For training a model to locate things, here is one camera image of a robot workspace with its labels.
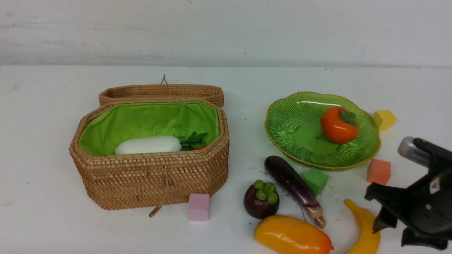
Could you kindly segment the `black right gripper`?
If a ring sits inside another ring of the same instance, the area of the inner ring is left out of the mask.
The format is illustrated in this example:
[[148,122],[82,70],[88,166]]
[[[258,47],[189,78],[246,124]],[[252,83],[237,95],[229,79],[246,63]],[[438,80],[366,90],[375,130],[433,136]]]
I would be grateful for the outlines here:
[[367,187],[364,198],[381,204],[372,231],[395,229],[400,221],[406,226],[402,247],[443,251],[451,240],[451,151],[421,138],[414,138],[413,143],[430,154],[428,172],[406,188],[379,183]]

